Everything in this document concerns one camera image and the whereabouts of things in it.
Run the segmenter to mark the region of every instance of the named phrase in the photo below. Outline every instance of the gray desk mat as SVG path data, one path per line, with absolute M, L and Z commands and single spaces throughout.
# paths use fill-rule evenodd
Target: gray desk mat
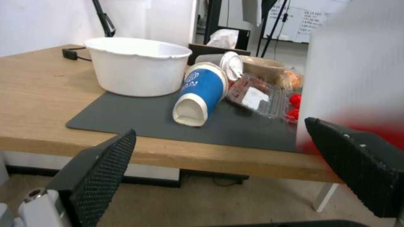
M 176 123 L 172 111 L 178 93 L 136 98 L 106 92 L 71 119 L 68 128 L 122 133 L 180 141 L 296 151 L 296 128 L 268 119 L 224 99 L 202 127 Z

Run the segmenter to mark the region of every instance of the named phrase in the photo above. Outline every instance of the bowl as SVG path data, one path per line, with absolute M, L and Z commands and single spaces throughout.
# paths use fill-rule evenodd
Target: bowl
M 177 91 L 184 77 L 186 47 L 135 38 L 94 38 L 90 50 L 99 85 L 113 93 L 152 97 Z
M 267 83 L 274 83 L 286 69 L 286 66 L 279 61 L 251 56 L 241 58 L 244 73 L 253 74 Z

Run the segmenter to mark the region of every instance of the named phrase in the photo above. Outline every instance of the cup logo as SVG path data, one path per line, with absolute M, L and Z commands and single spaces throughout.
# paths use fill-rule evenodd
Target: cup logo
M 193 72 L 191 73 L 187 79 L 185 80 L 184 85 L 182 86 L 181 91 L 183 91 L 184 89 L 191 87 L 191 86 L 196 86 L 198 84 L 198 81 L 194 81 L 194 79 L 196 79 L 199 76 L 198 72 Z

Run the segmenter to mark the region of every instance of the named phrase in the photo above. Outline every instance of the textured rubber pad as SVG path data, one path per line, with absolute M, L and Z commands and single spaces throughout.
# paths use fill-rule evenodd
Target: textured rubber pad
M 404 151 L 373 133 L 305 119 L 318 150 L 334 172 L 378 217 L 397 217 L 403 205 Z
M 95 226 L 121 183 L 136 143 L 134 130 L 81 151 L 49 183 L 73 226 Z

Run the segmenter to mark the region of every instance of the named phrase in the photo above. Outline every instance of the clear plastic container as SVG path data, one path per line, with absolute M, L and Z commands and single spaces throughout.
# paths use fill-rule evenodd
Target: clear plastic container
M 267 118 L 284 118 L 285 92 L 254 75 L 244 74 L 231 86 L 227 98 Z
M 283 118 L 286 122 L 289 122 L 289 123 L 292 123 L 292 124 L 297 124 L 297 120 L 296 120 L 296 119 L 293 119 L 292 116 L 289 116 L 289 115 L 288 115 L 289 111 L 295 109 L 295 107 L 290 103 L 289 99 L 290 99 L 290 97 L 291 97 L 292 95 L 294 95 L 294 94 L 300 94 L 300 92 L 293 92 L 293 91 L 290 91 L 290 90 L 284 90 L 284 91 L 285 91 L 285 92 L 284 92 L 284 107 L 283 107 L 283 110 L 284 110 L 284 111 L 283 111 L 283 116 L 282 116 L 282 118 Z

